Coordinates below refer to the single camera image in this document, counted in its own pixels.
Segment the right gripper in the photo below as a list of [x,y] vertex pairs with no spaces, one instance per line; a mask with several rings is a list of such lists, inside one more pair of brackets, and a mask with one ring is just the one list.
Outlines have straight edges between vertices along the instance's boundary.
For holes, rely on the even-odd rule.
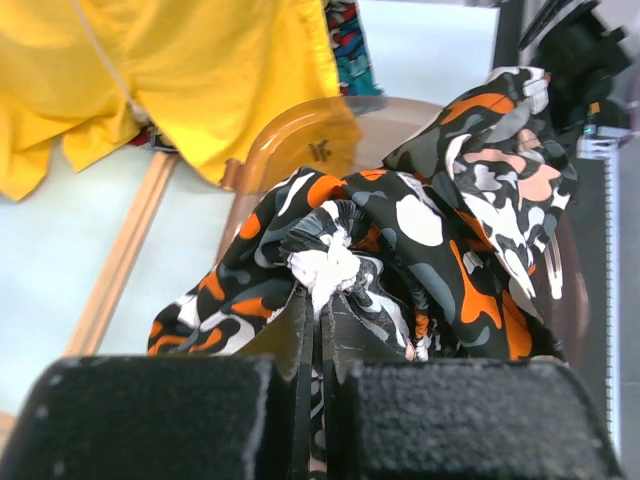
[[612,94],[632,65],[628,30],[609,26],[598,1],[546,1],[521,34],[519,49],[533,48],[530,63],[550,76],[549,115],[557,139],[631,135],[630,108]]

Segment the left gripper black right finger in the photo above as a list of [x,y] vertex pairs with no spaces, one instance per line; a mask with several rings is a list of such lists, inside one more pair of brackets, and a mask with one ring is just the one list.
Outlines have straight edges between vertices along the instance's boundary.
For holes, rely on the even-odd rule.
[[581,381],[533,360],[410,362],[335,296],[323,309],[332,479],[620,479]]

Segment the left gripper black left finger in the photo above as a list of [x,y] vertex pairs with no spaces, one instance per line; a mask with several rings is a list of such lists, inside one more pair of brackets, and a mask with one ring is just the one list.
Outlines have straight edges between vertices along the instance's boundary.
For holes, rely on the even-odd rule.
[[230,356],[66,357],[35,382],[5,479],[302,479],[306,299]]

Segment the orange black camouflage shorts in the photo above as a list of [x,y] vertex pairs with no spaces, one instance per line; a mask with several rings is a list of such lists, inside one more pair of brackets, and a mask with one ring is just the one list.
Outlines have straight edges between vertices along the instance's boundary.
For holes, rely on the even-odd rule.
[[410,362],[565,365],[532,280],[576,182],[550,124],[549,83],[541,68],[497,69],[376,169],[296,169],[158,314],[149,354],[233,355],[303,293],[314,479],[332,479],[320,317],[335,296]]

